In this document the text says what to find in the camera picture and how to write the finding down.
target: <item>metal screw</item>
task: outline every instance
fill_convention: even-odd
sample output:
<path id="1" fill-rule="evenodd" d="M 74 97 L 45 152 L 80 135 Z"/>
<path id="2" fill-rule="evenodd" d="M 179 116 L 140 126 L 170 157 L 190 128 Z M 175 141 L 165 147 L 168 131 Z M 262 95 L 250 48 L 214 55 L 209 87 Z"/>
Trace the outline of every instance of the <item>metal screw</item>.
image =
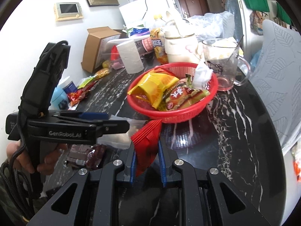
<path id="1" fill-rule="evenodd" d="M 217 168 L 213 167 L 213 168 L 210 169 L 210 173 L 213 174 L 213 175 L 216 175 L 216 174 L 219 173 L 219 170 L 217 170 Z"/>
<path id="2" fill-rule="evenodd" d="M 119 166 L 119 165 L 122 164 L 122 161 L 121 161 L 121 160 L 115 160 L 115 161 L 113 161 L 113 164 L 114 164 L 115 166 Z"/>
<path id="3" fill-rule="evenodd" d="M 88 172 L 88 170 L 86 168 L 82 168 L 78 171 L 79 175 L 85 175 Z"/>
<path id="4" fill-rule="evenodd" d="M 178 160 L 175 160 L 175 164 L 176 164 L 177 166 L 182 166 L 182 165 L 184 164 L 184 161 L 178 159 Z"/>

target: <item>basket rim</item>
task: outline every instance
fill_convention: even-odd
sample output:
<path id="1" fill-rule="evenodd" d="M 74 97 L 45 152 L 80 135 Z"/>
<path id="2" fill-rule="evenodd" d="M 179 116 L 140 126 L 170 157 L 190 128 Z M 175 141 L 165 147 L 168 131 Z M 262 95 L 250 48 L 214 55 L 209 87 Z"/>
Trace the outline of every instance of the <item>basket rim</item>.
<path id="1" fill-rule="evenodd" d="M 141 80 L 141 78 L 146 75 L 148 72 L 150 72 L 151 70 L 155 69 L 155 68 L 170 68 L 170 67 L 191 67 L 191 68 L 196 68 L 197 64 L 195 63 L 185 63 L 185 62 L 178 62 L 178 63 L 171 63 L 171 64 L 165 64 L 165 65 L 161 65 L 161 66 L 156 66 L 148 71 L 146 71 L 145 73 L 141 74 L 140 76 L 138 76 L 129 86 L 128 88 L 128 92 Z M 153 111 L 153 110 L 147 110 L 144 109 L 142 107 L 140 107 L 139 105 L 137 105 L 132 98 L 134 98 L 134 96 L 127 94 L 127 101 L 129 103 L 129 105 L 137 112 L 142 113 L 143 115 L 146 116 L 153 116 L 153 117 L 157 117 L 157 118 L 168 118 L 168 117 L 174 117 L 174 116 L 178 116 L 178 115 L 185 115 L 189 112 L 191 112 L 192 110 L 195 109 L 199 109 L 199 107 L 204 106 L 204 102 L 205 105 L 211 101 L 214 96 L 217 93 L 217 88 L 218 88 L 218 80 L 217 77 L 214 73 L 212 73 L 211 76 L 211 80 L 215 83 L 213 84 L 210 92 L 210 95 L 206 96 L 205 98 L 203 98 L 202 100 L 198 101 L 197 103 L 195 103 L 192 106 L 189 106 L 187 108 L 184 109 L 180 109 L 180 110 L 174 110 L 174 111 Z"/>

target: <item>clear glass cup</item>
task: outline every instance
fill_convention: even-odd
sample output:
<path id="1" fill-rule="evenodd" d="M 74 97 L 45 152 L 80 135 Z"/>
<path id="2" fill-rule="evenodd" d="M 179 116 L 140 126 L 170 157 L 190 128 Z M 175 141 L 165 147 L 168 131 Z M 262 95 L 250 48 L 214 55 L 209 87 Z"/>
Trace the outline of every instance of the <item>clear glass cup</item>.
<path id="1" fill-rule="evenodd" d="M 251 66 L 244 58 L 238 55 L 239 46 L 236 42 L 227 39 L 207 39 L 203 41 L 204 57 L 208 67 L 216 74 L 219 82 L 219 91 L 227 91 L 234 84 L 245 84 L 251 74 Z M 245 74 L 245 78 L 239 82 L 235 79 L 237 66 Z"/>

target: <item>red plastic basket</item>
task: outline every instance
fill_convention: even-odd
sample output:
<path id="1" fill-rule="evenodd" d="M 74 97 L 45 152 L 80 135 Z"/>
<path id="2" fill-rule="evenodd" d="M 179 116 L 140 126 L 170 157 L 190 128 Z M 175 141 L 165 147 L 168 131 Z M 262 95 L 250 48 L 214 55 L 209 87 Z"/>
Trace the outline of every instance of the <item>red plastic basket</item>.
<path id="1" fill-rule="evenodd" d="M 192 77 L 195 75 L 195 68 L 197 64 L 194 63 L 170 63 L 158 66 L 162 69 L 167 69 L 173 72 L 177 78 L 182 79 L 185 78 L 185 74 L 189 74 Z M 131 90 L 134 86 L 138 84 L 141 78 L 147 74 L 149 71 L 137 77 L 129 86 L 128 91 Z M 197 102 L 196 104 L 175 111 L 158 111 L 151 106 L 150 103 L 145 102 L 136 98 L 134 95 L 127 95 L 127 100 L 129 105 L 137 112 L 144 114 L 150 117 L 153 120 L 162 120 L 164 123 L 179 123 L 183 121 L 187 121 L 199 113 L 206 107 L 206 105 L 213 99 L 214 95 L 217 92 L 218 81 L 215 74 L 212 74 L 211 80 L 209 81 L 209 92 L 210 95 Z"/>

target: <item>brown door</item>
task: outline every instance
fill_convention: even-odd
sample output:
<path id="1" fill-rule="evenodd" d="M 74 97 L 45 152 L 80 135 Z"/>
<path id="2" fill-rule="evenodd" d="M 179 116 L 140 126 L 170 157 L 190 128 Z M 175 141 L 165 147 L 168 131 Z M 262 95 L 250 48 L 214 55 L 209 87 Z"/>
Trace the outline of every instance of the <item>brown door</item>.
<path id="1" fill-rule="evenodd" d="M 209 12 L 207 0 L 179 0 L 185 17 L 204 15 Z"/>

